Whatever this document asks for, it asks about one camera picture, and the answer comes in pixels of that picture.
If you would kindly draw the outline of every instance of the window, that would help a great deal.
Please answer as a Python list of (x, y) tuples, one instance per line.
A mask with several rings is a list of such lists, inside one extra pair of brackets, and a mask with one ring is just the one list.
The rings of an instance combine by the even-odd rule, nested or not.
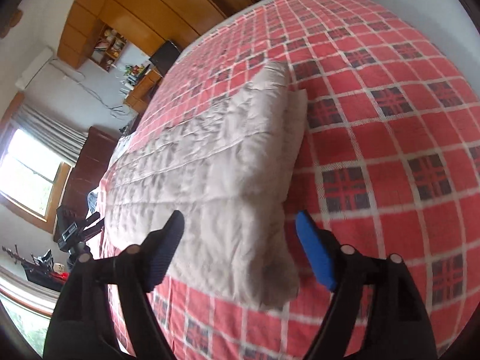
[(2, 294), (0, 294), (0, 302), (25, 340), (35, 352), (42, 356), (50, 318), (27, 309)]
[(70, 167), (20, 129), (11, 128), (0, 161), (2, 202), (28, 222), (53, 233)]

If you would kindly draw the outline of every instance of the bed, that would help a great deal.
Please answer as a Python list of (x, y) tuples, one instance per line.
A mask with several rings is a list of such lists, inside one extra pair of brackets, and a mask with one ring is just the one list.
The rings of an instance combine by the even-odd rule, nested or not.
[[(165, 128), (236, 93), (267, 60), (287, 62), (289, 88), (306, 89), (308, 128), (292, 176), (285, 237), (301, 276), (298, 297), (258, 312), (167, 277), (148, 295), (179, 359), (301, 358), (330, 294), (314, 280), (295, 234), (307, 209), (363, 254), (404, 257), (442, 353), (480, 300), (480, 103), (420, 32), (370, 0), (265, 0), (187, 48), (131, 139), (141, 148)], [(109, 180), (100, 183), (102, 212)], [(98, 257), (119, 253), (106, 231)], [(349, 352), (362, 342), (366, 290)], [(119, 340), (133, 352), (116, 289)]]

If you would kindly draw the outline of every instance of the blue part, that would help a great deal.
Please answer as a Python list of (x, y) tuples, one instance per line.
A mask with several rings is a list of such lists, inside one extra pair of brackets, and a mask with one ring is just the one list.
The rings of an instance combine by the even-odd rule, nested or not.
[(295, 226), (315, 278), (320, 284), (327, 287), (330, 292), (334, 292), (335, 288), (337, 288), (334, 262), (317, 234), (317, 227), (303, 211), (297, 214)]
[(185, 219), (180, 211), (175, 210), (162, 230), (163, 238), (155, 253), (150, 256), (145, 277), (145, 291), (151, 292), (163, 282), (172, 262), (180, 240), (183, 237)]

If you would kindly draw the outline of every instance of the television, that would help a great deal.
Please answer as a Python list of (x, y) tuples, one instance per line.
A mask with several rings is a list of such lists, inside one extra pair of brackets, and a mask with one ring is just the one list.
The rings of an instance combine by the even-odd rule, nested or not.
[(150, 57), (150, 62), (158, 69), (160, 76), (165, 77), (181, 52), (174, 42), (168, 40)]

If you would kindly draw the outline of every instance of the white wall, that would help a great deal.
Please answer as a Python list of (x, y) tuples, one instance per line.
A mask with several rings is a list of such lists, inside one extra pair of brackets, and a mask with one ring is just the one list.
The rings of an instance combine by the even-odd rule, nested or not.
[(63, 27), (73, 2), (74, 0), (47, 0), (40, 40), (55, 51), (60, 44)]
[[(52, 249), (55, 262), (66, 263), (68, 254), (59, 250), (57, 244), (53, 242), (51, 234), (31, 225), (1, 204), (0, 218), (0, 246), (5, 246), (14, 251), (15, 244), (17, 244), (19, 254), (27, 260), (30, 259), (30, 253), (33, 253), (34, 256), (40, 256), (45, 254), (48, 249)], [(2, 250), (0, 250), (0, 254), (10, 258)]]
[(119, 93), (119, 89), (123, 88), (122, 72), (111, 69), (107, 73), (90, 60), (79, 69), (80, 73), (61, 61), (53, 63), (67, 75), (46, 64), (25, 90), (28, 102), (79, 131), (87, 131), (90, 126), (95, 126), (118, 137), (119, 128), (128, 124), (136, 116), (135, 112), (123, 106), (121, 109), (127, 113), (115, 113), (113, 116), (109, 109), (70, 77), (95, 91), (109, 107), (115, 107), (123, 102), (123, 96)]
[[(15, 251), (14, 247), (9, 247), (9, 249), (11, 249), (12, 251)], [(31, 259), (28, 258), (26, 255), (22, 255), (22, 257), (27, 259), (28, 261), (31, 261)], [(19, 278), (22, 278), (25, 280), (27, 279), (27, 275), (25, 274), (25, 270), (23, 269), (22, 264), (20, 264), (20, 262), (17, 262), (15, 264), (15, 260), (1, 249), (0, 249), (0, 266), (2, 266), (2, 268), (5, 268), (7, 271), (10, 271), (14, 275), (17, 275)]]
[(120, 54), (120, 58), (115, 61), (115, 65), (121, 71), (125, 71), (126, 65), (140, 66), (141, 64), (148, 61), (149, 58), (150, 57), (147, 54), (145, 54), (133, 43), (127, 43), (122, 53)]
[(480, 34), (458, 0), (373, 0), (423, 32), (480, 95)]
[(23, 0), (20, 23), (0, 40), (0, 115), (17, 92), (15, 81), (42, 49), (38, 34), (46, 4), (47, 0)]

